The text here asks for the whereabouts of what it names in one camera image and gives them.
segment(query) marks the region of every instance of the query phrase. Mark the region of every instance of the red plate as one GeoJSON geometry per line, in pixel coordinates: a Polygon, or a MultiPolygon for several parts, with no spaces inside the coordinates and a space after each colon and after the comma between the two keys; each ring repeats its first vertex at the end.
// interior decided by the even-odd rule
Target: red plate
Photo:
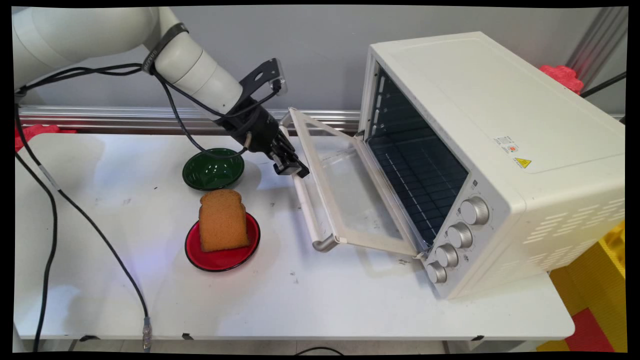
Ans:
{"type": "Polygon", "coordinates": [[[246,213],[246,234],[251,245],[238,249],[204,252],[200,248],[200,222],[189,230],[184,242],[187,259],[193,266],[210,272],[222,272],[235,268],[253,255],[260,243],[260,226],[251,214],[246,213]]]}

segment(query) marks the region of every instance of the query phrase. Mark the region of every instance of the oven door handle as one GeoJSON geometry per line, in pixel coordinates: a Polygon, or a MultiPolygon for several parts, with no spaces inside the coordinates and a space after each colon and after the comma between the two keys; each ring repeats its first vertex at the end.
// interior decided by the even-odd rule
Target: oven door handle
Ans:
{"type": "MultiPolygon", "coordinates": [[[[287,126],[291,123],[291,114],[287,114],[280,123],[280,130],[284,136],[287,137],[289,141],[289,131],[287,130],[287,126]]],[[[302,209],[302,214],[305,218],[305,223],[307,224],[307,230],[309,231],[309,236],[311,236],[311,242],[314,247],[319,252],[328,252],[329,250],[336,247],[339,242],[335,241],[335,237],[333,234],[330,234],[325,239],[320,240],[318,237],[318,225],[316,221],[316,214],[314,212],[313,206],[311,205],[311,200],[309,199],[309,192],[307,191],[307,186],[304,183],[304,180],[297,174],[291,174],[291,178],[293,179],[293,185],[296,189],[296,193],[298,194],[298,200],[300,200],[300,208],[302,209]]]]}

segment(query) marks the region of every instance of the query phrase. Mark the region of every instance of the white table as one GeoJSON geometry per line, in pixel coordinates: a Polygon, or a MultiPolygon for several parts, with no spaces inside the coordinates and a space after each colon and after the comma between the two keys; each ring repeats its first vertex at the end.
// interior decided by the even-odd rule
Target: white table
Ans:
{"type": "MultiPolygon", "coordinates": [[[[228,137],[196,139],[240,148],[228,137]]],[[[447,301],[411,258],[351,245],[315,251],[292,179],[277,176],[263,154],[243,156],[233,186],[260,224],[260,245],[242,266],[209,273],[184,253],[203,195],[182,180],[196,153],[184,136],[44,134],[30,144],[118,251],[145,296],[156,339],[186,332],[219,340],[554,340],[573,333],[546,275],[447,301]]],[[[32,338],[52,215],[18,161],[15,182],[13,319],[32,338]]],[[[59,244],[43,338],[140,339],[143,313],[131,284],[89,223],[57,193],[56,200],[59,244]]]]}

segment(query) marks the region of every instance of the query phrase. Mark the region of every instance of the floor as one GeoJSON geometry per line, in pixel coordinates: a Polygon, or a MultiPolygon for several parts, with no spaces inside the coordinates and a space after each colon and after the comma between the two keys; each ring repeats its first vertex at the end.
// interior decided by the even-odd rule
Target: floor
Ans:
{"type": "MultiPolygon", "coordinates": [[[[31,349],[33,341],[25,340],[31,349]]],[[[68,342],[42,344],[53,351],[64,351],[68,342]]],[[[142,352],[141,340],[76,341],[73,351],[142,352]]],[[[293,355],[312,347],[330,347],[344,355],[444,354],[441,341],[285,341],[285,340],[155,340],[152,352],[173,354],[293,355]]],[[[328,350],[313,350],[305,355],[336,355],[328,350]]]]}

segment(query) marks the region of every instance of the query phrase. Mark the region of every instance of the toaster oven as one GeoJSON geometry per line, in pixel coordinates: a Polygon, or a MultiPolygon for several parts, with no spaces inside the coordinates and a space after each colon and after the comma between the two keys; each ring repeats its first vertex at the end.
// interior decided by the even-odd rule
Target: toaster oven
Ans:
{"type": "Polygon", "coordinates": [[[624,126],[480,32],[371,45],[353,137],[290,122],[313,247],[411,255],[448,299],[565,266],[625,217],[624,126]]]}

